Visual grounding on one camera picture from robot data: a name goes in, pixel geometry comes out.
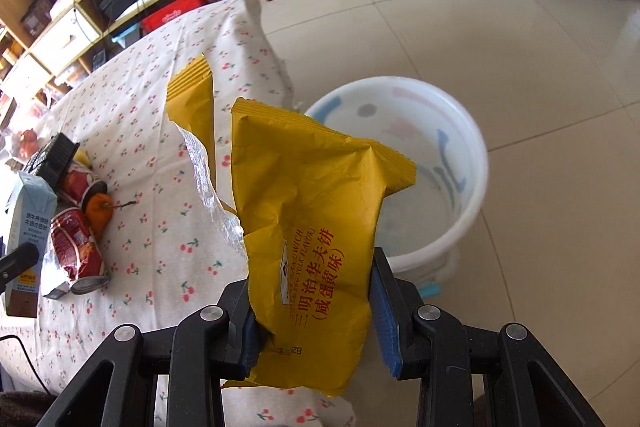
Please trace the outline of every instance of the silver bolt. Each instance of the silver bolt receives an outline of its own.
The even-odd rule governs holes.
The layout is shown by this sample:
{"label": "silver bolt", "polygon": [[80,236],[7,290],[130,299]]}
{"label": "silver bolt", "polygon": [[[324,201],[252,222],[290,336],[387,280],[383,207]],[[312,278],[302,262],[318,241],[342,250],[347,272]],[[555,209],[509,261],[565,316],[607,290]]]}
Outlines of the silver bolt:
{"label": "silver bolt", "polygon": [[222,317],[223,313],[222,308],[219,306],[207,306],[200,312],[200,318],[203,321],[216,321]]}
{"label": "silver bolt", "polygon": [[131,326],[121,326],[116,330],[113,336],[116,337],[116,340],[119,342],[127,342],[130,341],[135,334],[136,330]]}
{"label": "silver bolt", "polygon": [[426,304],[418,309],[418,316],[426,321],[434,321],[440,318],[440,309],[436,306]]}
{"label": "silver bolt", "polygon": [[527,338],[527,328],[522,324],[509,324],[506,331],[507,336],[514,341],[521,341]]}

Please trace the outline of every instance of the crushed red can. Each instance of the crushed red can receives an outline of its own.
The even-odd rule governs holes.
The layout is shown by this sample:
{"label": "crushed red can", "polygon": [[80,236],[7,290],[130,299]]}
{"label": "crushed red can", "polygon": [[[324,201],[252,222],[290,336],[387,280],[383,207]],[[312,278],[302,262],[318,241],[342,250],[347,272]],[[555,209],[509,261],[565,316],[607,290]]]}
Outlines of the crushed red can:
{"label": "crushed red can", "polygon": [[58,262],[69,276],[72,293],[83,295],[109,282],[98,245],[78,207],[63,207],[54,216],[51,240]]}
{"label": "crushed red can", "polygon": [[91,169],[72,161],[59,190],[65,200],[84,210],[94,194],[107,193],[107,183],[98,178]]}

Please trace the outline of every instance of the white label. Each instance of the white label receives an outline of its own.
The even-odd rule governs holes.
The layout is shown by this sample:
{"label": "white label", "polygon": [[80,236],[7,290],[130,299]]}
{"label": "white label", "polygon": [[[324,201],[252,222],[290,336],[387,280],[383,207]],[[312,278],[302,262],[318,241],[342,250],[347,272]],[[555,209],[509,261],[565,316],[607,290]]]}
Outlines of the white label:
{"label": "white label", "polygon": [[287,241],[282,245],[282,260],[280,261],[280,299],[282,304],[289,304],[289,279],[287,278]]}

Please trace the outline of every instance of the drawer handle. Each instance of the drawer handle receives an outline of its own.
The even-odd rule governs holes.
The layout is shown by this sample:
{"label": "drawer handle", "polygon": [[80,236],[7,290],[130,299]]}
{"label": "drawer handle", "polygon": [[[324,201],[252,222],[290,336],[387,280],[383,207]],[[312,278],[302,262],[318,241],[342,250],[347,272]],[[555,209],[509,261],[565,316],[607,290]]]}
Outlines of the drawer handle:
{"label": "drawer handle", "polygon": [[65,49],[69,44],[71,44],[75,40],[76,40],[76,36],[75,35],[69,35],[69,38],[67,39],[67,41],[64,44],[62,44],[62,46],[60,46],[60,49],[61,50]]}

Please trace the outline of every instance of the white trash can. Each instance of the white trash can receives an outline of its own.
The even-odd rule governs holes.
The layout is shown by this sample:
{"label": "white trash can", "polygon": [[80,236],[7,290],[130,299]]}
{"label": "white trash can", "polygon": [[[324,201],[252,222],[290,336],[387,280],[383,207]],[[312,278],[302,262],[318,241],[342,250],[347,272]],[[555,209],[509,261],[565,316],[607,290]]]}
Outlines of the white trash can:
{"label": "white trash can", "polygon": [[376,246],[396,277],[428,295],[431,285],[455,270],[456,243],[484,199],[488,155],[476,122],[443,90],[398,76],[339,87],[306,114],[339,132],[378,140],[415,162],[414,187],[385,198]]}

